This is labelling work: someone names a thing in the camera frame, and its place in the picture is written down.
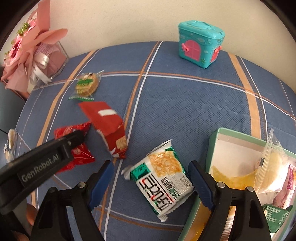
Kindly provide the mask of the person's left hand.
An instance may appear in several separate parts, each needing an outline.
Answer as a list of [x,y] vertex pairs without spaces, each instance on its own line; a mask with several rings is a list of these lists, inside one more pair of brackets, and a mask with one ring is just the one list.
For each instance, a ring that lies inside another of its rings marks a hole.
[[15,209],[14,214],[16,215],[18,221],[26,231],[24,232],[17,232],[14,231],[14,236],[18,241],[26,241],[30,240],[32,228],[37,216],[37,209],[28,204],[25,200],[22,201]]

